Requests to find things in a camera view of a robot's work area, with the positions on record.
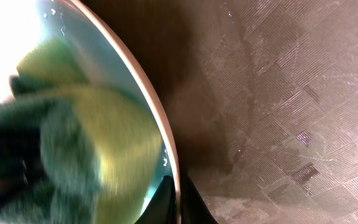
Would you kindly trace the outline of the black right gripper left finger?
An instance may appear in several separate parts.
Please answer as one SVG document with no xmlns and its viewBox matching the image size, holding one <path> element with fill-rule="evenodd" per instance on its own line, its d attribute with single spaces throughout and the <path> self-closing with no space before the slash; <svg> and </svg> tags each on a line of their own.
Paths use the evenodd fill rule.
<svg viewBox="0 0 358 224">
<path fill-rule="evenodd" d="M 166 175 L 135 224 L 175 224 L 175 212 L 174 182 L 172 177 Z"/>
</svg>

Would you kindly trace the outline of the white plate with blue water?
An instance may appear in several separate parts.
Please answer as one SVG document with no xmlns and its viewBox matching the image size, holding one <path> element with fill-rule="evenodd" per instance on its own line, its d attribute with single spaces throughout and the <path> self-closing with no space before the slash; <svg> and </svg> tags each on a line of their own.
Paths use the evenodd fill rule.
<svg viewBox="0 0 358 224">
<path fill-rule="evenodd" d="M 176 223 L 180 223 L 177 153 L 159 98 L 121 39 L 81 1 L 0 1 L 0 103 L 13 99 L 9 79 L 17 75 L 18 63 L 51 39 L 68 46 L 92 84 L 121 90 L 152 113 L 162 146 L 141 215 L 167 175 L 173 178 Z"/>
</svg>

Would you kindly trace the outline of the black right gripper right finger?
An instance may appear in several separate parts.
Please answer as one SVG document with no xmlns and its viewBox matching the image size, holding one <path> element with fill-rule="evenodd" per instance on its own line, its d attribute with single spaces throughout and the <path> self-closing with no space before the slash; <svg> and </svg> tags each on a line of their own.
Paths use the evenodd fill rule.
<svg viewBox="0 0 358 224">
<path fill-rule="evenodd" d="M 194 183 L 187 175 L 181 176 L 181 223 L 218 224 L 208 210 Z"/>
</svg>

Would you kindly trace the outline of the green and yellow sponge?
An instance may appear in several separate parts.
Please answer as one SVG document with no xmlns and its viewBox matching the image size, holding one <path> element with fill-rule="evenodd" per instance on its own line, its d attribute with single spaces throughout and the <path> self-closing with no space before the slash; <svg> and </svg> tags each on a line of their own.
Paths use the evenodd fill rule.
<svg viewBox="0 0 358 224">
<path fill-rule="evenodd" d="M 135 223 L 158 164 L 152 113 L 90 82 L 58 39 L 31 50 L 0 103 L 0 223 Z"/>
</svg>

